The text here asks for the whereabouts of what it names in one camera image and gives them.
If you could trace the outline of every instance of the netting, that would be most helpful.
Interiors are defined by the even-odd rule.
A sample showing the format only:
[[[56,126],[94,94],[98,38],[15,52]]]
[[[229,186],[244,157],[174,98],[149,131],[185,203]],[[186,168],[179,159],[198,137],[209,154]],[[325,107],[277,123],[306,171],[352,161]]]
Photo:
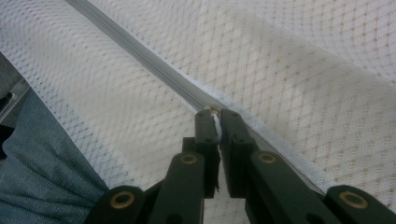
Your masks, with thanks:
[[[90,2],[320,189],[356,186],[396,210],[395,3]],[[0,50],[106,183],[163,178],[193,136],[181,98],[65,2],[0,10]],[[236,204],[209,201],[206,221],[243,222]]]

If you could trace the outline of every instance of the diamond mesh pattern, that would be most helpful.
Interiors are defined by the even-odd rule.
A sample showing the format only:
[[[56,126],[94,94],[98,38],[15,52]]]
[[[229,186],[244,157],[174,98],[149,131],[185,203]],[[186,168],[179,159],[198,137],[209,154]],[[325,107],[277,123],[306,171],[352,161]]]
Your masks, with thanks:
[[[396,211],[393,2],[90,2],[319,188],[353,185]],[[193,135],[180,98],[65,2],[0,10],[0,50],[107,184],[161,179]],[[224,200],[208,202],[208,223],[246,221]]]
[[[353,185],[396,209],[392,1],[90,2],[318,187]]]

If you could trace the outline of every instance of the brass ring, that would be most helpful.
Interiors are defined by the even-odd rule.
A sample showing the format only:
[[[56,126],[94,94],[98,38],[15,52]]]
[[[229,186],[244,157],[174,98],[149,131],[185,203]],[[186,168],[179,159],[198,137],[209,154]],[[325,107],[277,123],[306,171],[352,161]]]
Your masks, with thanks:
[[[198,158],[194,155],[184,155],[180,158],[181,162],[185,163],[185,164],[193,164],[196,163],[198,161]]]
[[[275,156],[268,154],[268,153],[262,153],[259,155],[259,160],[265,163],[274,163],[276,162]]]
[[[124,207],[128,207],[134,202],[134,194],[130,191],[122,191],[120,193],[115,194],[110,201],[110,205],[113,208],[121,209]]]
[[[369,206],[369,203],[363,197],[348,190],[341,192],[340,198],[344,203],[354,208],[363,209]]]

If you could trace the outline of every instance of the denim jeans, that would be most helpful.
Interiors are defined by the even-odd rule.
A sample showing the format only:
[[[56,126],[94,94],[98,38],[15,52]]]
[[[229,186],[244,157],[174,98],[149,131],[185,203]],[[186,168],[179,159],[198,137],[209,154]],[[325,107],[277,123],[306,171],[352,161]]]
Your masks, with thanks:
[[[3,147],[0,223],[82,223],[108,190],[34,93]]]

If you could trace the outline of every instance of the black plastic part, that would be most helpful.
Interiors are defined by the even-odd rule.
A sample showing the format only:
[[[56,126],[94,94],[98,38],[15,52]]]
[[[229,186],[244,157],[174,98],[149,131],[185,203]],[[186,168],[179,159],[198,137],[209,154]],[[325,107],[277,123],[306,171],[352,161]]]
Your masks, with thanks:
[[[204,157],[194,152],[179,153],[172,159],[148,223],[203,222],[204,166]]]
[[[195,151],[195,138],[194,137],[184,137],[182,152],[193,152]]]
[[[232,198],[245,198],[248,159],[258,147],[239,114],[222,109],[221,128],[223,133],[220,150],[228,192]]]
[[[275,223],[341,223],[275,153],[254,152],[250,180]]]
[[[157,201],[158,194],[160,193],[161,187],[163,186],[163,180],[158,182],[157,184],[151,186],[151,188],[145,191],[145,206],[144,211],[148,216],[151,214],[154,209],[154,204]]]
[[[195,151],[205,157],[205,197],[213,198],[215,189],[219,189],[220,154],[210,110],[202,110],[195,115]]]
[[[245,200],[245,211],[250,224],[274,224],[268,208],[265,206],[260,193],[252,185],[247,187],[247,197]]]
[[[344,199],[341,196],[343,192],[347,195]],[[361,189],[350,186],[332,187],[326,194],[325,203],[343,223],[396,223],[396,215],[393,212]]]
[[[115,208],[111,205],[113,197],[122,192],[131,192],[134,195],[134,201],[123,208]],[[85,224],[131,224],[142,223],[144,218],[141,213],[145,203],[144,192],[136,187],[120,186],[104,194],[95,207],[85,219]]]

